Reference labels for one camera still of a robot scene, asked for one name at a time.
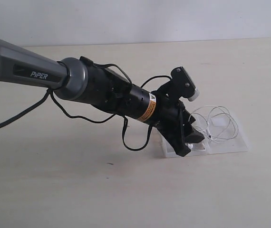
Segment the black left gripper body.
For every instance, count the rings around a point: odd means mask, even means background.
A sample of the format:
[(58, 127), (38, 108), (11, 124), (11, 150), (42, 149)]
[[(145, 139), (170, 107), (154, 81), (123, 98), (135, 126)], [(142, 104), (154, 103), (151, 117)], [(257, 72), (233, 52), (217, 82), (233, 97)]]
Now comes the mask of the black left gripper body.
[(183, 102), (174, 100), (169, 96), (171, 80), (161, 85), (153, 94), (157, 97), (157, 129), (174, 128), (180, 126), (183, 129), (185, 138), (185, 126), (193, 125), (195, 118), (190, 117), (189, 111), (186, 110)]

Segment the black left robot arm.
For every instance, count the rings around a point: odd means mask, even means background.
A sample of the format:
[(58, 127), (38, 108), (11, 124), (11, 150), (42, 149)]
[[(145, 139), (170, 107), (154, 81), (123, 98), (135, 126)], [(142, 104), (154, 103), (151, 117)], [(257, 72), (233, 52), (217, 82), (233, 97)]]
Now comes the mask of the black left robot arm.
[(199, 92), (183, 67), (168, 81), (149, 92), (132, 83), (114, 64), (97, 64), (86, 57), (61, 61), (43, 57), (0, 39), (0, 82), (44, 87), (45, 97), (94, 106), (111, 117), (133, 118), (156, 128), (179, 156), (186, 156), (204, 135), (193, 127), (195, 118), (181, 98), (193, 101)]

